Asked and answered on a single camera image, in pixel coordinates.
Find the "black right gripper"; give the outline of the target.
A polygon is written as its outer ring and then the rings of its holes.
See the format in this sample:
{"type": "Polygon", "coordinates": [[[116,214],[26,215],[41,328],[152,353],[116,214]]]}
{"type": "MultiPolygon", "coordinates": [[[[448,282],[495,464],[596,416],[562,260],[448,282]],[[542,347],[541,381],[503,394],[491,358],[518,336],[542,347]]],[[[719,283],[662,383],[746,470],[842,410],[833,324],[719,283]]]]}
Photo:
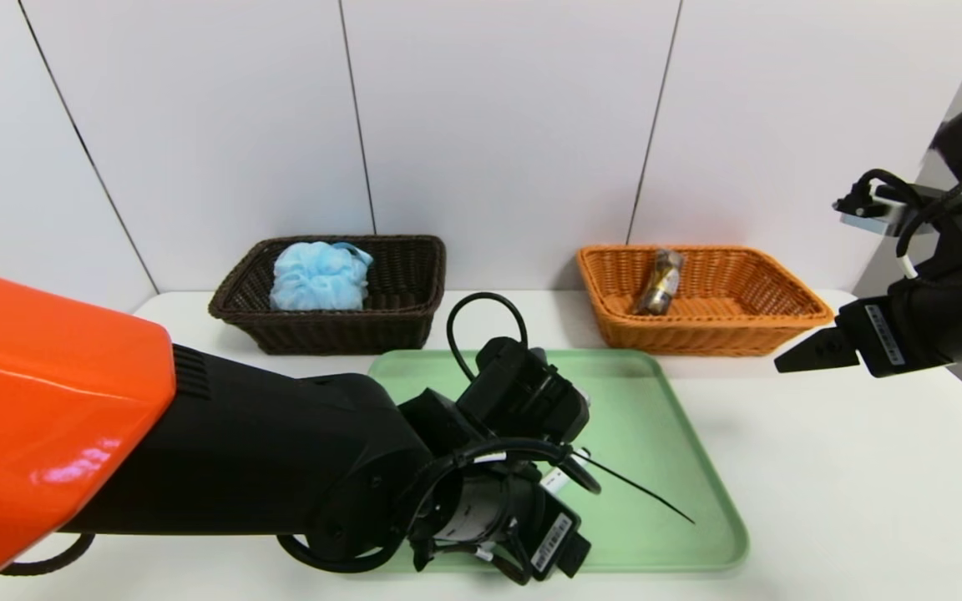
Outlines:
{"type": "Polygon", "coordinates": [[[962,364],[962,286],[901,285],[843,306],[837,325],[813,332],[772,364],[779,373],[858,366],[858,350],[876,377],[962,364]]]}

